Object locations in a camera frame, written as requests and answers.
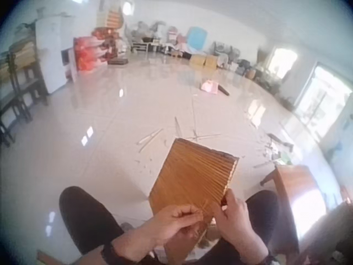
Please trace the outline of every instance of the blue board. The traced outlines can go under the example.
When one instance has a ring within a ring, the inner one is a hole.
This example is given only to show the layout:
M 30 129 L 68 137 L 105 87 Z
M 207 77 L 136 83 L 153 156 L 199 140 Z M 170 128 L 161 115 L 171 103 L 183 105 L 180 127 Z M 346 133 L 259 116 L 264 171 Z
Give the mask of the blue board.
M 197 50 L 202 50 L 207 37 L 207 31 L 197 26 L 189 29 L 188 44 Z

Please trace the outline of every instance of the window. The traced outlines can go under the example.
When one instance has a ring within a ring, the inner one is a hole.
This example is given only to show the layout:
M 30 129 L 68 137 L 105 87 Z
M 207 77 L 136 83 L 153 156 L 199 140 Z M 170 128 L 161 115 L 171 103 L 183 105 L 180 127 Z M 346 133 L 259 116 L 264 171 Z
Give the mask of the window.
M 317 141 L 325 136 L 336 121 L 351 92 L 340 77 L 323 66 L 315 68 L 296 114 Z
M 282 48 L 276 49 L 269 65 L 269 71 L 282 79 L 292 68 L 297 58 L 298 55 L 294 51 Z
M 122 12 L 124 15 L 132 15 L 133 14 L 133 3 L 130 1 L 127 1 L 124 3 L 122 6 Z

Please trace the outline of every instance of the white tile floor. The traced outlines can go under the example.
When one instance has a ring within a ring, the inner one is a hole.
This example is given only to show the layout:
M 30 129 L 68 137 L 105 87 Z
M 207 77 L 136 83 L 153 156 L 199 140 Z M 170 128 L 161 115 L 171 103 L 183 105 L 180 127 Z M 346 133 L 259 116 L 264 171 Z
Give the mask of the white tile floor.
M 147 197 L 176 136 L 175 117 L 183 137 L 193 137 L 194 130 L 221 134 L 199 143 L 240 157 L 231 183 L 237 196 L 259 190 L 273 170 L 272 164 L 254 168 L 269 160 L 263 153 L 270 132 L 293 142 L 293 162 L 310 167 L 330 205 L 339 201 L 336 179 L 317 144 L 270 94 L 231 72 L 201 72 L 186 60 L 150 56 L 81 75 L 51 95 L 49 106 L 33 106 L 33 121 L 13 128 L 16 143 L 1 147 L 2 235 L 24 263 L 34 263 L 37 249 L 63 262 L 79 257 L 58 209 L 68 186 L 84 188 L 118 220 L 139 225 L 150 218 Z M 199 90 L 208 76 L 231 96 Z M 253 117 L 259 106 L 264 114 Z M 160 128 L 138 153 L 136 142 Z

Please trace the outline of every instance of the glass door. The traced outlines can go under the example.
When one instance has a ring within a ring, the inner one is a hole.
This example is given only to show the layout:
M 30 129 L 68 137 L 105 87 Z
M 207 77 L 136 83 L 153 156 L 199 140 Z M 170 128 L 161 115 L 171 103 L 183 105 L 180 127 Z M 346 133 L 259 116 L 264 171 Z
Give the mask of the glass door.
M 343 110 L 352 90 L 337 76 L 317 66 L 296 114 L 320 141 Z

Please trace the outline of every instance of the bright window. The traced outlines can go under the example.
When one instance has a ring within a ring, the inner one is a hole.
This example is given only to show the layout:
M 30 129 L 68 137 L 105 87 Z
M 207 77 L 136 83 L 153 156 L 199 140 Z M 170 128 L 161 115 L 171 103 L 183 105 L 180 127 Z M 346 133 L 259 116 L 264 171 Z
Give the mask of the bright window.
M 125 2 L 122 6 L 122 12 L 124 15 L 132 15 L 133 14 L 133 4 L 131 2 Z
M 269 70 L 282 79 L 292 68 L 297 58 L 298 55 L 294 51 L 282 48 L 276 49 L 271 59 Z

